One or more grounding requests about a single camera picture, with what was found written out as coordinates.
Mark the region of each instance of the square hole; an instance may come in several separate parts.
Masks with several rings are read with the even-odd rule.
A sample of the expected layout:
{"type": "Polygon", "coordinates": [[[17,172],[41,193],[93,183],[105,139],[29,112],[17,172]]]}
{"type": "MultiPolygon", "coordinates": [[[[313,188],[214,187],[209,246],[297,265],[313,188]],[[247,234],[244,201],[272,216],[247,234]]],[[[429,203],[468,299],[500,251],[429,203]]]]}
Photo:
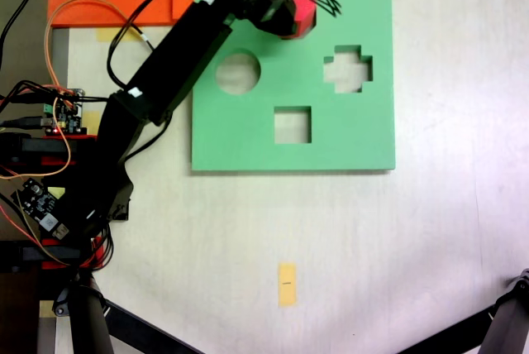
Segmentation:
{"type": "Polygon", "coordinates": [[[312,143],[310,107],[274,109],[275,144],[312,143]]]}

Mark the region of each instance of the wooden surface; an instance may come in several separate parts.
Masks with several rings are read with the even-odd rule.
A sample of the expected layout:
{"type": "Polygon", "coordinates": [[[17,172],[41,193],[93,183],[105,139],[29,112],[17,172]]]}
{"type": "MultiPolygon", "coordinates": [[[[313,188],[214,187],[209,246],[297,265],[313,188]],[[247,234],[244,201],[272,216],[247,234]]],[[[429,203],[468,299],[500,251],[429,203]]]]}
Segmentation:
{"type": "MultiPolygon", "coordinates": [[[[389,174],[191,174],[188,99],[127,166],[99,286],[208,354],[390,354],[488,306],[529,266],[528,32],[527,0],[393,0],[389,174]]],[[[68,84],[109,94],[95,38],[70,32],[68,84]]],[[[123,44],[118,75],[145,53],[123,44]]]]}

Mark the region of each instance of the yellow tape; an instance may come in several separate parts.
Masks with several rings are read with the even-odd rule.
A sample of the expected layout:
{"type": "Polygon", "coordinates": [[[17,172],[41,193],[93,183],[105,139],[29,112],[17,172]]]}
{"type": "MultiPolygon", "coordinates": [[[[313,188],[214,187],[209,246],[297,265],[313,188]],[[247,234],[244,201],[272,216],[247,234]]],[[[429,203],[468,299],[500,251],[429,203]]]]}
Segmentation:
{"type": "Polygon", "coordinates": [[[89,135],[98,134],[100,123],[101,123],[101,113],[100,112],[83,111],[83,127],[87,129],[89,135]]]}
{"type": "Polygon", "coordinates": [[[56,199],[60,199],[64,193],[66,192],[66,189],[64,187],[49,187],[48,193],[53,195],[56,199]]]}
{"type": "Polygon", "coordinates": [[[279,264],[279,307],[296,304],[296,265],[279,264]]]}
{"type": "MultiPolygon", "coordinates": [[[[98,27],[96,28],[96,38],[98,42],[111,42],[120,31],[120,27],[98,27]]],[[[143,41],[137,31],[129,29],[126,31],[122,41],[143,41]]]]}

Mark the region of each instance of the metal leg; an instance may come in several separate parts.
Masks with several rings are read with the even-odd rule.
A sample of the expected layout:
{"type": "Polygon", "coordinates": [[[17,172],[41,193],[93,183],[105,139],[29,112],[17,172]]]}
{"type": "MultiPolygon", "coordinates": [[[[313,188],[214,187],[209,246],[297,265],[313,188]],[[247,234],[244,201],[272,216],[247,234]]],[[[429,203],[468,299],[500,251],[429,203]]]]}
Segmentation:
{"type": "Polygon", "coordinates": [[[114,354],[99,296],[83,286],[71,289],[68,310],[75,354],[114,354]]]}
{"type": "Polygon", "coordinates": [[[528,332],[527,307],[515,296],[499,307],[479,354],[522,354],[528,332]]]}
{"type": "Polygon", "coordinates": [[[107,300],[107,306],[108,331],[136,350],[145,354],[203,354],[117,304],[107,300]]]}
{"type": "Polygon", "coordinates": [[[452,325],[400,354],[463,354],[469,352],[483,341],[492,322],[490,314],[494,314],[494,306],[452,325]]]}

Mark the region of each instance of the green board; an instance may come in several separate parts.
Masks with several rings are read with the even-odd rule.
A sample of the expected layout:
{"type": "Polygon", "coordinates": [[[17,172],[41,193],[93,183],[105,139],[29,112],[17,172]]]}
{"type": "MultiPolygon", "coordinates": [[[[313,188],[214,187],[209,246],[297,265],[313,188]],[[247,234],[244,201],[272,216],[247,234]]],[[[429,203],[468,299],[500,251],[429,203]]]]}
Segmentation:
{"type": "Polygon", "coordinates": [[[193,170],[391,170],[395,168],[391,0],[338,0],[342,15],[317,11],[305,38],[284,41],[235,22],[193,90],[193,170]],[[340,48],[372,60],[361,92],[336,93],[324,60],[340,48]],[[248,52],[257,85],[242,95],[216,82],[219,64],[248,52]],[[310,110],[309,143],[276,144],[274,112],[310,110]]]}

